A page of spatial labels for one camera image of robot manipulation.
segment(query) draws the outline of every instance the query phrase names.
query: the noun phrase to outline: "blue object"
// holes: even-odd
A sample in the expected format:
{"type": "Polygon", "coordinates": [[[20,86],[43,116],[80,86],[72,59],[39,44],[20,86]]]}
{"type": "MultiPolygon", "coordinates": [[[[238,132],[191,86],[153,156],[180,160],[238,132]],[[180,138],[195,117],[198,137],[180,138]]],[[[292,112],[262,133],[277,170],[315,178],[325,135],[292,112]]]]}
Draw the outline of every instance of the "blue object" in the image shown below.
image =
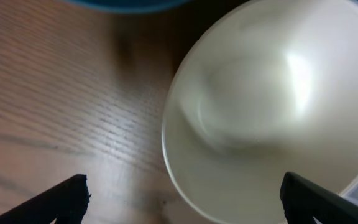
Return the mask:
{"type": "Polygon", "coordinates": [[[189,0],[66,0],[102,11],[147,13],[173,8],[189,0]]]}

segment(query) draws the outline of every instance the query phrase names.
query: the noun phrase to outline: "white bowl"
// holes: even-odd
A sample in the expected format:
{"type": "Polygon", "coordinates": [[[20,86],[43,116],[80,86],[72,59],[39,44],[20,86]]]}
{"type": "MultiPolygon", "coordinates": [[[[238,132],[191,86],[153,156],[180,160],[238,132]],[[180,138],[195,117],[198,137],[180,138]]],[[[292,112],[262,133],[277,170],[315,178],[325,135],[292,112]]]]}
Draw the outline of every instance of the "white bowl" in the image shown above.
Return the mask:
{"type": "Polygon", "coordinates": [[[259,0],[190,50],[163,117],[175,187],[218,223],[280,223],[287,171],[358,182],[358,4],[259,0]]]}

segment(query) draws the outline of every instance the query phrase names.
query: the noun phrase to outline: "table surface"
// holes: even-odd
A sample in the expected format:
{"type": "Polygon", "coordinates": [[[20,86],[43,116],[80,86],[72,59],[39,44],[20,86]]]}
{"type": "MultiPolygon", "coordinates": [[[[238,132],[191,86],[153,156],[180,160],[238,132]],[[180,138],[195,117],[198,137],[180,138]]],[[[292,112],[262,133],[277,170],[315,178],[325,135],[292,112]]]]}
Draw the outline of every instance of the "table surface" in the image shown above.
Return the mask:
{"type": "Polygon", "coordinates": [[[168,223],[162,201],[180,197],[163,162],[164,101],[190,47],[241,2],[117,15],[0,0],[0,214],[86,174],[83,223],[168,223]]]}

